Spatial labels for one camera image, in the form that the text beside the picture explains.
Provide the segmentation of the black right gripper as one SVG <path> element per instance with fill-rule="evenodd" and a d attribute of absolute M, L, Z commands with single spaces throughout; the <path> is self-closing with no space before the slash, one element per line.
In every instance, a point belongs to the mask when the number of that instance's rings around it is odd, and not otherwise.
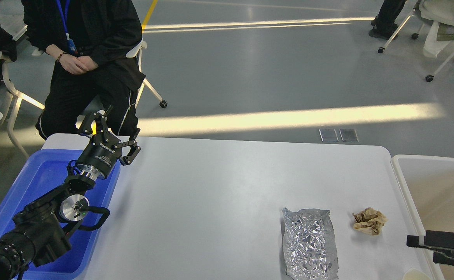
<path fill-rule="evenodd" d="M 454 233 L 427 230 L 424 236 L 408 235 L 407 246 L 423 249 L 454 250 Z M 454 266 L 454 259 L 437 252 L 433 253 L 433 262 Z"/>

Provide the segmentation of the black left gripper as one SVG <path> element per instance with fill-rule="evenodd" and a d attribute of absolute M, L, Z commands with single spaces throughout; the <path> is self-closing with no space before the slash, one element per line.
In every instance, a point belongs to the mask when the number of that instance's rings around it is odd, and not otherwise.
<path fill-rule="evenodd" d="M 118 160 L 123 166 L 130 165 L 141 151 L 136 141 L 141 129 L 137 128 L 128 141 L 122 142 L 115 135 L 110 135 L 107 115 L 108 112 L 104 110 L 89 113 L 77 130 L 78 135 L 94 136 L 76 160 L 76 167 L 80 171 L 99 172 L 98 177 L 103 179 L 107 179 Z M 122 156 L 124 147 L 130 147 L 130 150 Z"/>

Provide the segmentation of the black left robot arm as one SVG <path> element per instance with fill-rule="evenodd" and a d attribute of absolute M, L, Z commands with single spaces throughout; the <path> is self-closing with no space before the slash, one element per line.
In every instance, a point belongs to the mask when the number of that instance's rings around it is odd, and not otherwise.
<path fill-rule="evenodd" d="M 69 161 L 64 182 L 13 216 L 14 228 L 0 237 L 0 280 L 21 280 L 31 263 L 56 261 L 71 250 L 70 238 L 77 230 L 95 231 L 110 216 L 109 209 L 90 205 L 85 194 L 99 178 L 108 178 L 117 161 L 132 163 L 140 152 L 140 129 L 122 142 L 108 130 L 108 114 L 100 110 L 84 118 L 79 135 L 88 137 L 92 123 L 96 133 L 80 157 Z"/>

